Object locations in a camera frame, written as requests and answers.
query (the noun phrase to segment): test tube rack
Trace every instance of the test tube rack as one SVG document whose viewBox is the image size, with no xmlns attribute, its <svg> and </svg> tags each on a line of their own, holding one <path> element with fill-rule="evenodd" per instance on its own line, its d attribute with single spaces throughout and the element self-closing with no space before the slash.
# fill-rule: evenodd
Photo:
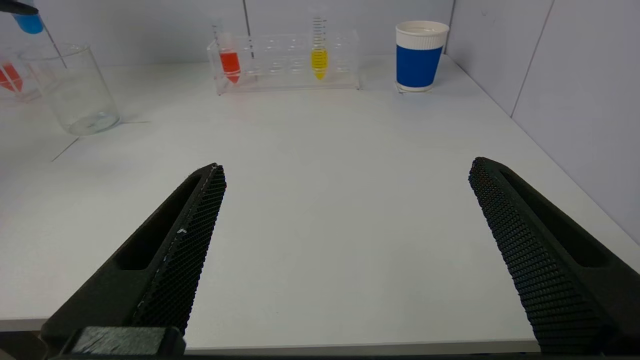
<svg viewBox="0 0 640 360">
<path fill-rule="evenodd" d="M 360 88 L 358 35 L 355 31 L 329 33 L 326 48 L 329 64 L 323 79 L 311 68 L 311 35 L 232 36 L 240 62 L 237 82 L 229 80 L 216 39 L 207 48 L 218 95 L 229 92 L 270 90 Z"/>
</svg>

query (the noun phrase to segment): white table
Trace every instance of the white table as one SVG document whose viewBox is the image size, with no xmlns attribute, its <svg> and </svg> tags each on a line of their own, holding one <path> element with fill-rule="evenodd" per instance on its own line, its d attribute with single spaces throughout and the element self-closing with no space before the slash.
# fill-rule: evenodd
<svg viewBox="0 0 640 360">
<path fill-rule="evenodd" d="M 196 168 L 228 188 L 193 353 L 535 351 L 467 182 L 505 163 L 631 267 L 638 247 L 444 56 L 432 94 L 225 94 L 207 64 L 104 69 L 128 122 L 0 183 L 0 330 L 37 329 Z"/>
</svg>

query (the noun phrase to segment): blue paper cup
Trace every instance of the blue paper cup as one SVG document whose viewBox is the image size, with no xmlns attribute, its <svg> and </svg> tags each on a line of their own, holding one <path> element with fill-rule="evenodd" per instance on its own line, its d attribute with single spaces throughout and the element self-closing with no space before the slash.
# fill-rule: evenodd
<svg viewBox="0 0 640 360">
<path fill-rule="evenodd" d="M 449 27 L 435 21 L 406 21 L 396 26 L 396 81 L 401 90 L 433 87 Z"/>
</svg>

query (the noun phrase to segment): red object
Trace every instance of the red object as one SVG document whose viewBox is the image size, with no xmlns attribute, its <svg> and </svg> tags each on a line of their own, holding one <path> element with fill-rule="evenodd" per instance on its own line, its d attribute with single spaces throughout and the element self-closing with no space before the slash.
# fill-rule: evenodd
<svg viewBox="0 0 640 360">
<path fill-rule="evenodd" d="M 12 92 L 21 92 L 22 78 L 20 77 L 18 72 L 15 70 L 15 67 L 13 67 L 13 64 L 4 63 L 2 64 L 2 68 L 4 71 L 0 71 L 0 86 Z"/>
<path fill-rule="evenodd" d="M 232 53 L 220 53 L 220 60 L 222 61 L 222 71 L 225 72 L 227 79 L 234 84 L 237 83 L 240 78 L 238 53 L 235 51 Z"/>
</svg>

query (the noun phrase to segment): textured gripper pad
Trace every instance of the textured gripper pad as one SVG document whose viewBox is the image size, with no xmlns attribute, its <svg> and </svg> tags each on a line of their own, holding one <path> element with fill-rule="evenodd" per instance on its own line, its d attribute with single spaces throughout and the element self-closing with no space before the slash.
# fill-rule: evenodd
<svg viewBox="0 0 640 360">
<path fill-rule="evenodd" d="M 546 354 L 638 354 L 640 276 L 512 170 L 469 183 Z"/>
<path fill-rule="evenodd" d="M 189 175 L 45 322 L 40 335 L 50 353 L 91 326 L 176 327 L 184 334 L 226 187 L 215 163 Z"/>
<path fill-rule="evenodd" d="M 187 214 L 184 227 L 163 260 L 132 326 L 175 326 L 184 334 L 193 306 L 200 272 L 227 183 L 222 167 L 212 171 L 199 202 Z"/>
</svg>

